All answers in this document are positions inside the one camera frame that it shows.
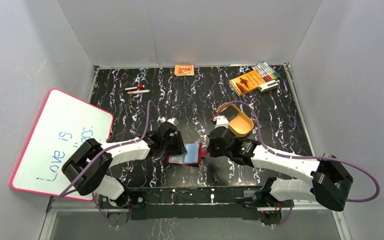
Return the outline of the red leather card holder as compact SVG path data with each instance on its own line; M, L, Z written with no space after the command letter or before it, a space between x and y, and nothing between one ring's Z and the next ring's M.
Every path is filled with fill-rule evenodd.
M201 142L186 143L185 148L187 152L184 154L168 156L167 163L172 165L197 167L201 163L203 157L209 154L207 150L203 150L203 144Z

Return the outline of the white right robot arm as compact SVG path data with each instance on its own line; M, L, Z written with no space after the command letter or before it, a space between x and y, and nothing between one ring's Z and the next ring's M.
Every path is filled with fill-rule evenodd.
M264 147L250 138L237 137L226 127L219 126L209 134L209 155L227 157L238 165L276 171L290 179L269 179L261 191L262 202L275 207L287 200L316 201L332 211L345 208L353 177L335 159L301 156Z

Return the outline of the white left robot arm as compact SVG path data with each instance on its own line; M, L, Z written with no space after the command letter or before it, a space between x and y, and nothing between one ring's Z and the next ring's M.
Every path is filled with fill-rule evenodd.
M59 194L63 198L73 192L81 196L98 194L107 197L117 208L129 203L129 190L107 171L116 165L146 160L155 155L180 156L188 151L182 135L175 128L154 130L128 141L113 143L104 148L94 138L83 143L62 167L69 185Z

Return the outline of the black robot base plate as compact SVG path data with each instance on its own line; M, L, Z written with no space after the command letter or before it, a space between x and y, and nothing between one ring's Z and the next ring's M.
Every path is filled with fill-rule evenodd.
M282 214L292 202L268 199L259 186L219 186L130 188L121 203L99 196L98 205L111 217L126 213L132 221L236 218L274 226L287 218Z

